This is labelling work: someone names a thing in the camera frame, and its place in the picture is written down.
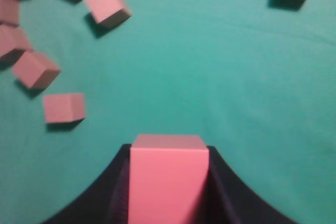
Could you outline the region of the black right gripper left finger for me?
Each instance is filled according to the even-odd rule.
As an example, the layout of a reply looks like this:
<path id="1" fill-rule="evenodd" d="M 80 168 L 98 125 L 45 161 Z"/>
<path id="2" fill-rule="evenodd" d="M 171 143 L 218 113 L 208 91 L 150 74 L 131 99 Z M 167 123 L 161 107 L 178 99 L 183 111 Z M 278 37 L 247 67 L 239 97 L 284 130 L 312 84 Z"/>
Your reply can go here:
<path id="1" fill-rule="evenodd" d="M 101 175 L 44 223 L 127 223 L 130 144 L 123 144 Z"/>

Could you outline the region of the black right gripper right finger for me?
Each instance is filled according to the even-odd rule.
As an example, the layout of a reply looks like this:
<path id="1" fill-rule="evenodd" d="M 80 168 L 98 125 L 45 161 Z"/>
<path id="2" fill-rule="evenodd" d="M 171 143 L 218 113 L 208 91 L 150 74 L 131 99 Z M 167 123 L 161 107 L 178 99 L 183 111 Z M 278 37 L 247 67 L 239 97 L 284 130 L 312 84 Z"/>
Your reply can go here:
<path id="1" fill-rule="evenodd" d="M 295 223 L 248 187 L 215 147 L 208 149 L 203 223 Z"/>

